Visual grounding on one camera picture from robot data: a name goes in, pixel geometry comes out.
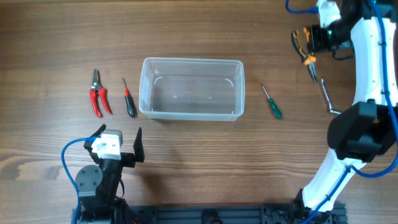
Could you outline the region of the silver L-shaped socket wrench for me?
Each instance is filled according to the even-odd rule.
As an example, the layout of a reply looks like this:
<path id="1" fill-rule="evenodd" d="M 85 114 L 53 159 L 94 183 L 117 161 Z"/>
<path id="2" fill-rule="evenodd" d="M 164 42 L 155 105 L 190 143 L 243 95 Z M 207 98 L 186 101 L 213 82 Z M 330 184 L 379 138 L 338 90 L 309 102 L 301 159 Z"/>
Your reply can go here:
<path id="1" fill-rule="evenodd" d="M 332 105 L 332 102 L 331 102 L 331 100 L 330 100 L 329 94 L 328 94 L 328 92 L 327 92 L 326 85 L 325 85 L 325 81 L 324 81 L 323 78 L 320 80 L 320 85 L 321 85 L 323 97 L 324 97 L 325 102 L 326 102 L 326 105 L 327 105 L 327 110 L 328 110 L 328 112 L 329 112 L 330 114 L 335 114 L 335 115 L 341 114 L 340 111 L 334 109 L 334 107 L 333 107 L 333 105 Z"/>

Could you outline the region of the green handled screwdriver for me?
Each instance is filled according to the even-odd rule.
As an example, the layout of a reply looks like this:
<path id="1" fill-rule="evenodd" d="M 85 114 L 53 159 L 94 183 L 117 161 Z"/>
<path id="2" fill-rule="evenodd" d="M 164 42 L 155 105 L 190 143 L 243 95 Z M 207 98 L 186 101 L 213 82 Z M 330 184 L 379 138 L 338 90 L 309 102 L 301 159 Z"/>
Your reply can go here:
<path id="1" fill-rule="evenodd" d="M 268 100 L 268 102 L 269 102 L 269 105 L 270 105 L 270 107 L 271 107 L 271 110 L 272 110 L 274 116 L 275 116 L 277 119 L 282 119 L 282 112 L 280 111 L 279 107 L 278 107 L 277 104 L 275 103 L 274 99 L 270 97 L 270 95 L 268 94 L 268 92 L 267 92 L 265 86 L 264 86 L 262 83 L 261 83 L 261 86 L 262 86 L 262 89 L 263 89 L 263 91 L 264 91 L 264 94 L 265 94 L 266 97 L 267 97 L 267 100 Z"/>

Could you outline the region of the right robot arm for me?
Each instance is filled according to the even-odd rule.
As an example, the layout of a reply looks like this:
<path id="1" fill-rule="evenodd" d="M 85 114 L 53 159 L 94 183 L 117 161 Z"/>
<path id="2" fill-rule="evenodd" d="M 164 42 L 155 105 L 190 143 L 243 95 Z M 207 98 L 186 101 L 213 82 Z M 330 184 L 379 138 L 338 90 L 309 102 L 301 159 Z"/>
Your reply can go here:
<path id="1" fill-rule="evenodd" d="M 306 26 L 307 46 L 297 31 L 291 40 L 314 82 L 316 54 L 351 49 L 356 86 L 351 107 L 334 112 L 328 127 L 328 152 L 314 178 L 299 191 L 287 211 L 289 222 L 326 223 L 334 218 L 335 200 L 354 175 L 382 177 L 397 167 L 393 162 L 377 173 L 363 167 L 397 143 L 397 82 L 394 34 L 395 1 L 317 1 L 308 10 L 319 24 Z"/>

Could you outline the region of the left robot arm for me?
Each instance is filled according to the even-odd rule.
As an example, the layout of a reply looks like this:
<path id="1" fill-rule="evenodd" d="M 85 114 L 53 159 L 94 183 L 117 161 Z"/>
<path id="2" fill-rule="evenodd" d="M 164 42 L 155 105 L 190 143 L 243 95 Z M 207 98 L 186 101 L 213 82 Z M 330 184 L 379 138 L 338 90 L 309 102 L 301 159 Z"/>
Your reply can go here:
<path id="1" fill-rule="evenodd" d="M 123 169 L 144 162 L 142 129 L 137 131 L 133 152 L 121 152 L 122 144 L 123 133 L 105 125 L 84 139 L 83 147 L 94 164 L 79 170 L 73 180 L 78 205 L 72 213 L 72 223 L 139 223 L 126 200 L 116 194 L 118 187 L 124 188 Z"/>

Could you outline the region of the orange black needle-nose pliers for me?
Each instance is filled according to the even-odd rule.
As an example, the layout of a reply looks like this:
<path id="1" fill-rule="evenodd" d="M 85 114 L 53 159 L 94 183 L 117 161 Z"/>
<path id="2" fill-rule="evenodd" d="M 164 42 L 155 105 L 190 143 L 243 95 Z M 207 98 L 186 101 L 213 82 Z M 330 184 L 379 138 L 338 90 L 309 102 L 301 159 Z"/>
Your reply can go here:
<path id="1" fill-rule="evenodd" d="M 293 30 L 290 34 L 290 38 L 292 41 L 292 45 L 295 51 L 298 53 L 301 63 L 307 67 L 307 70 L 310 74 L 310 77 L 314 83 L 318 81 L 317 71 L 315 67 L 316 57 L 311 53 L 306 53 L 302 46 L 299 43 L 299 32 L 297 30 Z"/>

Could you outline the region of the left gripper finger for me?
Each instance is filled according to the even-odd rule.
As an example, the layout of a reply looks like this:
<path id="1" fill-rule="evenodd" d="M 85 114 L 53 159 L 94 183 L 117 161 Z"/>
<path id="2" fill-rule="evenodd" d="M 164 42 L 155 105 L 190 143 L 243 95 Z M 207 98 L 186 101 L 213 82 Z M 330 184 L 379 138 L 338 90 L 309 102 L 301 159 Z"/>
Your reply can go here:
<path id="1" fill-rule="evenodd" d="M 138 129 L 134 144 L 134 156 L 136 162 L 144 162 L 145 154 L 144 154 L 144 146 L 142 143 L 142 128 Z"/>
<path id="2" fill-rule="evenodd" d="M 99 127 L 99 129 L 98 129 L 97 131 L 95 131 L 95 132 L 90 136 L 90 138 L 93 138 L 93 137 L 95 137 L 95 136 L 100 136 L 101 133 L 102 133 L 105 129 L 106 129 L 106 125 L 105 125 L 105 124 L 102 124 L 102 125 Z"/>

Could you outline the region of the black red screwdriver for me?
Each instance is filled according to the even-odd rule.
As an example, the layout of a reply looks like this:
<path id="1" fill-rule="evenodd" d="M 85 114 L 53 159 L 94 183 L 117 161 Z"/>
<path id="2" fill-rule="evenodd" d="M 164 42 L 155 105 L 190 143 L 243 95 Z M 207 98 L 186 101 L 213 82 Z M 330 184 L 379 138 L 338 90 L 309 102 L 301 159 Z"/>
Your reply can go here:
<path id="1" fill-rule="evenodd" d="M 123 83 L 124 83 L 124 87 L 125 87 L 125 91 L 124 91 L 124 98 L 126 101 L 126 109 L 127 109 L 127 113 L 131 118 L 135 118 L 136 117 L 136 109 L 134 106 L 134 101 L 132 99 L 132 96 L 127 88 L 126 85 L 126 81 L 124 78 L 122 78 Z"/>

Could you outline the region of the red handled pruning shears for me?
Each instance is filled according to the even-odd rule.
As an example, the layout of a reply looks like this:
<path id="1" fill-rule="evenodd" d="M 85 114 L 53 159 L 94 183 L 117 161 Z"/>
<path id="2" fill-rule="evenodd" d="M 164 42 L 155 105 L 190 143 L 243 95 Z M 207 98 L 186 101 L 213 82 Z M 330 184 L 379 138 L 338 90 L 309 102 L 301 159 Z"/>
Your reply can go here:
<path id="1" fill-rule="evenodd" d="M 98 98 L 100 98 L 105 111 L 108 114 L 113 113 L 111 111 L 111 108 L 108 103 L 107 89 L 105 87 L 103 87 L 100 82 L 100 73 L 99 73 L 98 69 L 94 69 L 93 79 L 91 82 L 91 88 L 90 88 L 89 94 L 90 94 L 90 101 L 91 101 L 91 105 L 93 108 L 93 112 L 98 118 L 103 117 L 103 114 L 101 113 L 100 108 L 99 108 Z"/>

